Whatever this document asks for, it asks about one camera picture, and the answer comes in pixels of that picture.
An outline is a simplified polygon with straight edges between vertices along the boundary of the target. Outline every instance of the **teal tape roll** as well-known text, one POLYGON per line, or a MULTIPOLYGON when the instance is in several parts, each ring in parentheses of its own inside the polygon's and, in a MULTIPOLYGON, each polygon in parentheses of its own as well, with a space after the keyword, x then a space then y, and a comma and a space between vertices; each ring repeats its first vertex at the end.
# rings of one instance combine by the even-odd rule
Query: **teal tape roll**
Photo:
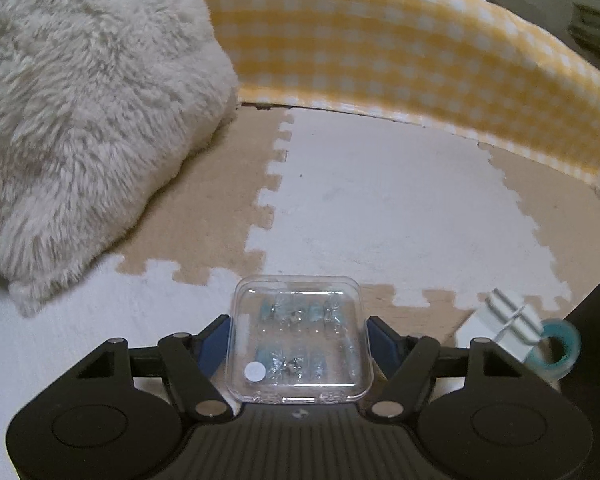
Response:
POLYGON ((573 369, 580 355, 580 334, 571 323, 563 319, 545 319, 542 322, 542 338, 556 338, 564 348, 564 355, 555 363, 548 363, 535 346, 525 360, 545 381, 558 381, 573 369))

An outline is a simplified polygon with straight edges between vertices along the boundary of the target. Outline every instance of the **white plastic clip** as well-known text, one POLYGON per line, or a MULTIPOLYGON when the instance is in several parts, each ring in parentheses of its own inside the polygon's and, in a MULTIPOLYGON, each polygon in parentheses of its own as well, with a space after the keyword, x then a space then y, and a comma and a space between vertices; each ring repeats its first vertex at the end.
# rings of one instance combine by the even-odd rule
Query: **white plastic clip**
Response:
POLYGON ((456 331, 456 346, 469 348, 474 337, 488 337, 524 362, 541 335, 542 321, 534 308, 514 292, 495 288, 456 331))

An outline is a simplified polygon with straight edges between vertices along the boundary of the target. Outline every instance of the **yellow gingham fabric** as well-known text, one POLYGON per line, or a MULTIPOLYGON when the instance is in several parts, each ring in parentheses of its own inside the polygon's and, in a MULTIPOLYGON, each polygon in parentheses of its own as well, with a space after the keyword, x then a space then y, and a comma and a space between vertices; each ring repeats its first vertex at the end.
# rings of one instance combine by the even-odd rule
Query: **yellow gingham fabric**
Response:
POLYGON ((484 0, 206 0, 244 102, 442 127, 591 181, 600 72, 484 0))

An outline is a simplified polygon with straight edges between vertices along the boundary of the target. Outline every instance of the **blue wrapped item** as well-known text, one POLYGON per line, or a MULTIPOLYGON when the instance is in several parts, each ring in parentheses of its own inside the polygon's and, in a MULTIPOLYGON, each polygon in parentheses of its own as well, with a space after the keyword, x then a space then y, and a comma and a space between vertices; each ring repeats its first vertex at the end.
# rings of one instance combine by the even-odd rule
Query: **blue wrapped item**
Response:
POLYGON ((307 321, 309 323, 321 323, 324 321, 324 307, 320 304, 312 304, 307 312, 307 321))
POLYGON ((312 383, 319 384, 325 380, 327 375, 327 359, 320 349, 311 352, 309 374, 312 383))
POLYGON ((264 323, 273 319, 275 309, 271 300, 264 299, 260 306, 260 322, 264 323))
POLYGON ((302 304, 301 295, 278 294, 273 309, 274 319, 280 330, 299 331, 304 327, 307 309, 302 304))
POLYGON ((305 346, 291 348, 283 362, 283 374, 290 383, 304 383, 309 378, 309 355, 305 346))
POLYGON ((349 373, 349 379, 355 383, 360 378, 360 356, 356 351, 356 346, 353 344, 349 334, 345 334, 342 339, 342 354, 345 362, 345 367, 349 373))
POLYGON ((344 330, 345 316, 342 309, 342 302, 336 294, 330 294, 324 301, 324 325, 326 328, 336 333, 344 330))
POLYGON ((277 383, 282 375, 284 357, 282 350, 276 346, 261 346, 256 350, 255 361, 265 367, 267 381, 277 383))

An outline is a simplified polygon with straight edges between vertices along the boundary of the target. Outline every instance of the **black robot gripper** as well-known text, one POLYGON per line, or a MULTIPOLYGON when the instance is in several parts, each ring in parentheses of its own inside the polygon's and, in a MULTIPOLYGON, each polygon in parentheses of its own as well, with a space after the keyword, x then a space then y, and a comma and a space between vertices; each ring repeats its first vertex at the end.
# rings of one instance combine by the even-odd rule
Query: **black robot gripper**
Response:
POLYGON ((110 339, 11 421, 22 480, 567 480, 590 448, 587 418, 486 339, 469 349, 401 337, 367 321, 389 379, 362 412, 343 404, 244 404, 234 415, 209 378, 231 320, 157 347, 110 339), (161 378, 167 403, 134 387, 161 378), (437 378, 464 387, 429 402, 437 378))

